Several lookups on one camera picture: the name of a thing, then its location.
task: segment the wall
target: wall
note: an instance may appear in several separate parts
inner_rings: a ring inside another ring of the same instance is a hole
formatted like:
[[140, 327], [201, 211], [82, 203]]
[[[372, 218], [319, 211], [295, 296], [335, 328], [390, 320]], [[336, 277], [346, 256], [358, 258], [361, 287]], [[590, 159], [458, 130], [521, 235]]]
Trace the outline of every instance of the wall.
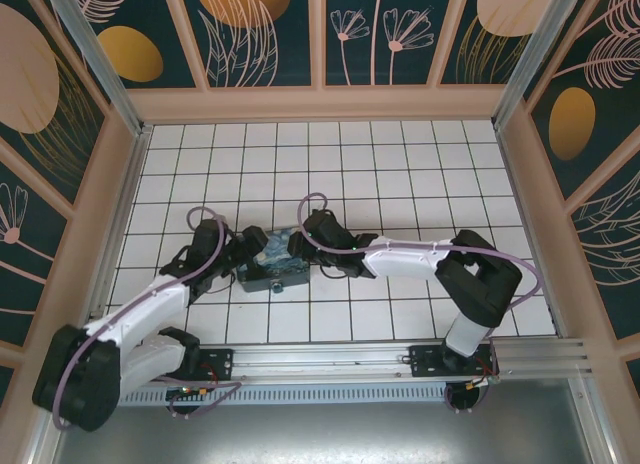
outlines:
[[0, 0], [0, 22], [0, 460], [15, 462], [51, 335], [82, 317], [132, 135], [42, 0]]
[[78, 3], [143, 119], [184, 123], [488, 117], [548, 1]]
[[640, 462], [640, 0], [579, 0], [505, 129], [568, 335]]

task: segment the enclosure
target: enclosure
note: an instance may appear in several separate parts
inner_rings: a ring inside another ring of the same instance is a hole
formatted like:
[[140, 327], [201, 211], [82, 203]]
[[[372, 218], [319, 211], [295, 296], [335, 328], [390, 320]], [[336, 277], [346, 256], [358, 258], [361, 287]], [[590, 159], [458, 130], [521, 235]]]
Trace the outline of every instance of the enclosure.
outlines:
[[[639, 12], [0, 0], [2, 462], [638, 462]], [[283, 292], [216, 279], [163, 323], [233, 350], [243, 387], [200, 425], [171, 419], [166, 386], [94, 433], [32, 404], [53, 334], [145, 289], [190, 209], [289, 229], [313, 192], [354, 234], [470, 229], [541, 273], [493, 332], [504, 382], [477, 412], [402, 359], [459, 313], [438, 281], [320, 266]]]

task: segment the grid floor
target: grid floor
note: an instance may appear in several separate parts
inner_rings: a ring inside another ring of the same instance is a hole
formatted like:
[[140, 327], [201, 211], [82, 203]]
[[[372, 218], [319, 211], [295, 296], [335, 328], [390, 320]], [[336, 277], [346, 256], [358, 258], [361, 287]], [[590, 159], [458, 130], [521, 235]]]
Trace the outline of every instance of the grid floor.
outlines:
[[[185, 215], [205, 204], [238, 230], [296, 224], [298, 201], [325, 193], [351, 231], [404, 240], [473, 229], [531, 259], [489, 121], [297, 122], [156, 126], [129, 218], [108, 312], [148, 285], [191, 242]], [[532, 287], [526, 270], [518, 289]], [[228, 285], [217, 280], [212, 291]], [[203, 344], [443, 338], [458, 310], [437, 282], [329, 280], [247, 294], [204, 295], [168, 324]], [[553, 335], [540, 294], [495, 336]]]

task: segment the white tile floor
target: white tile floor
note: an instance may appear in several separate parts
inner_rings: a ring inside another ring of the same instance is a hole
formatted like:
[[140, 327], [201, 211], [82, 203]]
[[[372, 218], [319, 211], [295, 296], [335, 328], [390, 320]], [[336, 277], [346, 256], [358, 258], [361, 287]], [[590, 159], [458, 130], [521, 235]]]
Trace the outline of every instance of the white tile floor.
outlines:
[[[147, 152], [109, 311], [189, 244], [187, 211], [203, 203], [233, 228], [295, 225], [297, 201], [321, 191], [354, 232], [439, 240], [462, 228], [531, 259], [489, 121], [377, 121], [157, 126]], [[522, 295], [533, 285], [525, 278]], [[228, 280], [214, 283], [221, 289]], [[329, 280], [246, 294], [206, 294], [171, 324], [203, 344], [443, 338], [458, 311], [437, 282]], [[555, 334], [543, 296], [496, 336]]]

